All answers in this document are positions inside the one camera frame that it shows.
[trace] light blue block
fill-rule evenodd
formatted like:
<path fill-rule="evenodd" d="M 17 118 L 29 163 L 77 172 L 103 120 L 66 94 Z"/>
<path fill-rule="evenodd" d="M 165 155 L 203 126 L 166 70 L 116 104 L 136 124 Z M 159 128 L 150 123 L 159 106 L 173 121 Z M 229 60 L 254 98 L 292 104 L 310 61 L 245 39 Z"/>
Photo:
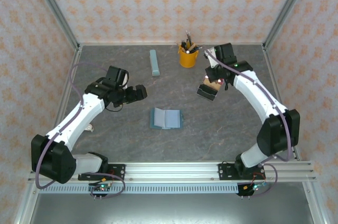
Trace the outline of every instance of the light blue block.
<path fill-rule="evenodd" d="M 155 50 L 150 50 L 150 63 L 152 64 L 153 76 L 159 76 L 159 69 Z"/>

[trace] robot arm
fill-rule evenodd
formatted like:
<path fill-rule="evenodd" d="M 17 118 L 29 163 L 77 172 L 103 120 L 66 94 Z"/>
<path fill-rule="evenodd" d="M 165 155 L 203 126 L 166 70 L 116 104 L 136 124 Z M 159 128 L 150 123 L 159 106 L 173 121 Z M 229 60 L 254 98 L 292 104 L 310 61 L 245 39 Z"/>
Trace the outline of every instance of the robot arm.
<path fill-rule="evenodd" d="M 31 143 L 32 170 L 36 171 L 45 146 L 54 138 L 43 158 L 40 174 L 59 183 L 66 183 L 75 174 L 98 171 L 107 173 L 105 168 L 108 160 L 104 156 L 96 153 L 72 155 L 71 151 L 84 129 L 111 102 L 114 107 L 118 107 L 147 97 L 143 85 L 137 85 L 136 90 L 127 87 L 128 78 L 129 73 L 126 70 L 109 67 L 106 77 L 91 83 L 86 88 L 83 104 L 78 103 L 70 114 L 46 136 L 36 135 Z"/>
<path fill-rule="evenodd" d="M 262 122 L 262 128 L 257 136 L 257 143 L 236 158 L 235 167 L 242 177 L 246 174 L 250 174 L 252 167 L 257 166 L 271 155 L 287 149 L 285 128 L 276 107 L 279 108 L 286 118 L 292 146 L 298 144 L 299 113 L 296 110 L 289 111 L 284 105 L 278 102 L 261 84 L 248 62 L 237 62 L 230 43 L 210 48 L 205 51 L 204 55 L 210 62 L 210 66 L 205 70 L 209 81 L 214 82 L 221 79 L 224 80 L 226 84 L 230 83 L 238 89 L 253 106 Z M 255 84 L 244 76 L 237 75 L 222 67 L 211 56 L 241 72 L 245 76 L 250 77 L 254 80 Z M 257 84 L 263 87 L 274 104 L 272 104 L 269 98 L 259 89 Z"/>

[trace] pen holder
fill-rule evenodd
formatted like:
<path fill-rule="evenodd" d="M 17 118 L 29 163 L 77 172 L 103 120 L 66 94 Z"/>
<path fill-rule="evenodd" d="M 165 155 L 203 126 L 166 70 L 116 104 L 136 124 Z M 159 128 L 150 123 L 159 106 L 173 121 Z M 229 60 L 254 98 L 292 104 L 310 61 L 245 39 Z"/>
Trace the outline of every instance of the pen holder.
<path fill-rule="evenodd" d="M 196 64 L 197 55 L 199 51 L 195 51 L 194 53 L 185 53 L 182 51 L 182 47 L 179 48 L 180 55 L 180 64 L 185 68 L 193 67 Z"/>

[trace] blue book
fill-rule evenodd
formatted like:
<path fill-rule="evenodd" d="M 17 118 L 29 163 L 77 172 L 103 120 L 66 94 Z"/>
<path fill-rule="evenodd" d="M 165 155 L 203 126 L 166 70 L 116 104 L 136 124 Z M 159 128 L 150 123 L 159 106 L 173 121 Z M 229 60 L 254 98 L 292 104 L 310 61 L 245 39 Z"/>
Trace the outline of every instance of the blue book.
<path fill-rule="evenodd" d="M 181 110 L 163 110 L 152 108 L 150 115 L 151 129 L 178 129 L 183 127 L 183 114 Z"/>

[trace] table surface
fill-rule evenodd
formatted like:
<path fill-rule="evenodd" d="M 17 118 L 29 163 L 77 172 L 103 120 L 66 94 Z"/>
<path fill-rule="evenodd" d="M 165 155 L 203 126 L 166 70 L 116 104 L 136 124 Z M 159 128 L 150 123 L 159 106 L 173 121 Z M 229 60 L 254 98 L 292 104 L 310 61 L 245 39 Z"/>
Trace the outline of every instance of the table surface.
<path fill-rule="evenodd" d="M 149 51 L 156 50 L 160 76 L 152 77 Z M 274 95 L 273 84 L 259 45 L 234 45 L 238 61 L 247 60 L 264 86 Z M 104 110 L 93 121 L 93 132 L 83 132 L 73 154 L 97 152 L 110 162 L 233 161 L 256 143 L 260 119 L 234 87 L 223 87 L 214 102 L 196 94 L 209 66 L 200 50 L 196 65 L 183 68 L 175 45 L 84 46 L 80 62 L 110 65 L 129 71 L 128 85 L 143 84 L 148 97 L 125 105 L 118 113 Z M 105 76 L 91 66 L 77 68 L 75 84 L 84 91 Z M 66 114 L 79 98 L 72 90 Z M 182 129 L 150 129 L 150 110 L 180 109 Z"/>

